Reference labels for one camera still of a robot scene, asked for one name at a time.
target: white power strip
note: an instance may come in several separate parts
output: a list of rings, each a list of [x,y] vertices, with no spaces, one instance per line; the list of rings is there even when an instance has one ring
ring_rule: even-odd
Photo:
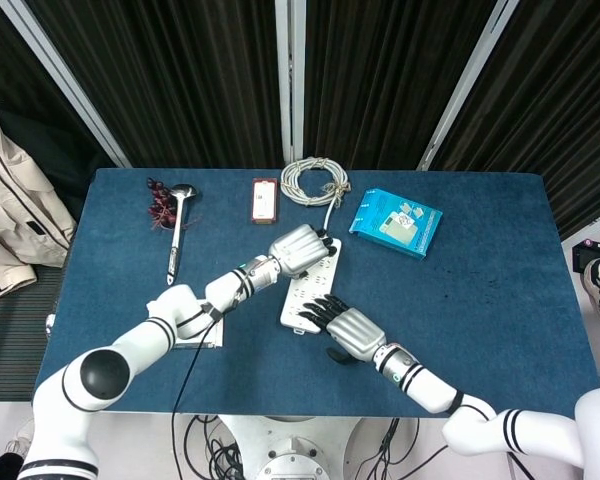
[[[306,277],[292,279],[289,283],[280,323],[285,327],[293,328],[293,332],[298,335],[304,335],[305,332],[320,333],[320,327],[298,315],[298,312],[308,312],[309,310],[303,306],[304,303],[331,293],[342,242],[334,238],[333,246],[338,249],[333,257],[323,258],[307,270]]]

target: blue box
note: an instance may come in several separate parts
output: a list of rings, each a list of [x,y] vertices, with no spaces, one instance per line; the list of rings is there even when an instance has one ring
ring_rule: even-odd
[[[349,233],[423,259],[442,212],[379,188],[367,190]]]

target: black curtain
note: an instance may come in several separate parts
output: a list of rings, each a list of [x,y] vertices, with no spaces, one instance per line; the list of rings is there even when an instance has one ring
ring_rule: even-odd
[[[307,3],[304,155],[416,168],[495,1]]]
[[[432,168],[533,172],[562,237],[600,215],[600,1],[522,0]]]
[[[274,0],[28,0],[137,167],[284,162]]]
[[[61,128],[101,149],[53,79],[0,8],[0,101],[4,109],[50,127]]]

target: blue table surface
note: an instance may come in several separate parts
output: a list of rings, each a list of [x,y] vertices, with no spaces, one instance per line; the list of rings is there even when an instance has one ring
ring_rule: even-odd
[[[278,222],[250,221],[254,177],[278,170],[104,169],[89,190],[38,377],[109,345],[146,318],[166,289],[171,231],[152,230],[146,178],[191,183],[179,283],[199,297],[211,280],[266,253],[326,207],[279,198]],[[303,174],[317,194],[330,176]],[[343,242],[333,292],[378,323],[443,380],[497,411],[573,416],[600,386],[541,177],[511,173],[352,171],[331,217]],[[379,187],[444,213],[416,260],[348,233],[365,190]],[[180,411],[254,415],[428,416],[370,364],[341,366],[326,334],[279,323],[288,279],[258,293],[225,323],[225,346],[203,350]],[[139,375],[112,409],[171,411],[194,350],[175,350]]]

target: robotic hand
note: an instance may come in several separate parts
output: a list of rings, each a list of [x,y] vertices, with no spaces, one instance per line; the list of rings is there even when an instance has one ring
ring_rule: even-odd
[[[209,329],[278,275],[298,276],[335,254],[324,232],[302,225],[261,255],[207,285],[202,305],[186,285],[171,287],[147,305],[149,318],[108,347],[96,348],[49,377],[33,399],[36,433],[19,480],[98,476],[87,433],[92,416],[120,399],[134,377],[173,348],[176,338]]]
[[[373,362],[391,383],[430,413],[446,412],[442,434],[463,455],[515,452],[540,455],[584,468],[600,480],[600,389],[577,402],[573,421],[527,410],[495,413],[486,402],[453,388],[421,365],[404,347],[387,343],[385,333],[364,314],[327,295],[305,304],[303,316],[326,330],[347,352],[329,350],[339,363]]]

